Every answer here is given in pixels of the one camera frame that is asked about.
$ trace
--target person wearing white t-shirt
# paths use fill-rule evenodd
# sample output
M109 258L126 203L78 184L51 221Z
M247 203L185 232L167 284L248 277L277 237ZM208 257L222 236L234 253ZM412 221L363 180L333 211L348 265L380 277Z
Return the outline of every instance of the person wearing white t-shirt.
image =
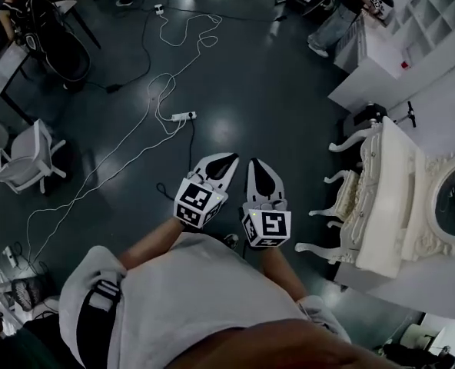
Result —
M175 218L118 258L94 247L62 290L62 338L83 364L81 356L89 354L82 345L102 335L96 321L86 324L95 330L90 337L79 336L83 302L105 279L121 295L109 342L98 349L103 367L394 367L350 343L321 298L307 296L278 248L260 256L263 274L221 241L184 232ZM105 313L105 303L92 304Z

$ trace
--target shoe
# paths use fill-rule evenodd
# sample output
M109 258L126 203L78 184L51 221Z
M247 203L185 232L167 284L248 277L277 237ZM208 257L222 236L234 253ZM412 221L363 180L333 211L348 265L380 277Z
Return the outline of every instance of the shoe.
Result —
M317 55L321 56L322 58L328 58L328 52L324 49L318 48L315 44L311 36L309 35L307 38L307 46L311 51L316 53Z
M134 4L134 2L129 2L129 3L122 3L120 0L117 0L115 5L117 7L128 7L130 5Z
M226 235L223 239L224 244L228 246L231 250L234 250L237 247L237 243L240 238L236 234Z

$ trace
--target dark gray floor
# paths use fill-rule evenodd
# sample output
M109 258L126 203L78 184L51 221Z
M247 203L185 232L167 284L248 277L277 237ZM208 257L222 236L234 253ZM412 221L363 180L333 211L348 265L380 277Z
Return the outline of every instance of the dark gray floor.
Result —
M158 3L165 0L146 0L144 7ZM274 8L273 0L171 0L171 6L252 18L275 18L284 9ZM99 51L72 18L68 20L92 55L90 81L121 83L147 68L140 40L144 12L123 14L112 0L79 0L78 10L103 46ZM171 21L164 36L180 41L191 14L167 9L165 16ZM149 81L159 73L182 68L196 53L198 32L211 26L207 19L192 23L185 45L172 48L159 39L161 23L152 15L145 32L152 57L150 74L112 95L90 85L70 95L55 75L42 75L32 61L25 64L32 81L18 75L12 82L8 90L12 98L72 143L74 178L49 198L37 189L16 196L0 184L0 253L15 241L27 251L25 228L31 212L73 199L84 176L144 114ZM235 151L241 156L238 173L228 190L229 202L208 225L208 232L244 236L237 208L244 202L244 171L250 158L261 158L279 173L293 211L292 240L282 247L283 252L308 289L321 294L334 309L354 341L373 347L385 342L399 326L415 320L418 313L352 290L341 293L339 286L325 279L334 272L326 261L294 252L296 241L328 247L338 244L338 237L325 227L324 218L307 216L310 209L328 206L334 199L334 188L322 181L342 167L341 158L330 154L327 146L337 140L337 120L346 115L327 99L343 72L307 48L305 38L316 27L294 13L281 23L223 20L215 32L218 44L204 49L202 57L178 78L176 91L164 103L163 115L198 113L194 162L221 151ZM2 100L0 119L18 130L25 127ZM95 187L142 148L163 137L151 113L86 188ZM162 181L172 194L176 192L188 172L190 137L191 126L187 125L175 138L145 153L74 206L39 258L49 266L57 285L63 284L91 246L102 244L119 253L171 215L171 202L156 191L155 185ZM33 218L33 253L53 231L62 212ZM247 259L257 263L254 253L249 252Z

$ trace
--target white desk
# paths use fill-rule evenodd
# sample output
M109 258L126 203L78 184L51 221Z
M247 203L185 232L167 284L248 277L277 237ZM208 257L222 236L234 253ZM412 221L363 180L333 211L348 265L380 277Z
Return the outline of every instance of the white desk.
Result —
M75 0L63 0L61 2L56 2L55 5L58 7L59 11L63 15L72 13L75 17L75 20L79 23L82 29L86 32L89 38L101 49L98 40L89 30L88 26L84 23L81 16L75 10L75 5L77 2ZM32 125L33 119L26 115L23 110L7 95L6 90L11 84L12 79L15 77L19 69L28 58L28 50L24 46L19 46L15 42L12 42L9 47L5 50L4 54L0 58L0 97L11 107L21 118L23 118L26 123Z

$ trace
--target curved furniture leg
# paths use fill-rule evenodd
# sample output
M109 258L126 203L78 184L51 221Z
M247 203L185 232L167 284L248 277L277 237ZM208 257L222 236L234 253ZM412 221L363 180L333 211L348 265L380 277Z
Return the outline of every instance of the curved furniture leg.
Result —
M342 248L325 249L315 244L309 243L297 243L294 247L294 250L298 253L301 253L302 251L312 251L318 257L322 257L328 260L330 264L335 264L337 262L337 258L345 253Z
M335 216L335 207L331 207L330 209L325 209L323 211L311 211L310 216L316 216L317 214L321 216Z
M332 178L330 178L330 179L325 178L323 181L325 183L334 183L338 179L341 179L341 178L345 179L348 175L349 175L349 171L342 170L342 171L339 171L338 173L336 173Z
M342 145L335 145L333 143L330 144L330 146L328 146L328 150L336 152L336 153L341 152L341 151L346 151L352 145L355 145L359 141L363 141L364 139L369 137L375 131L376 131L376 128L374 128L374 127L356 131Z
M339 223L338 221L329 221L327 223L327 227L332 228L332 227L339 227L342 228L344 226L344 223Z

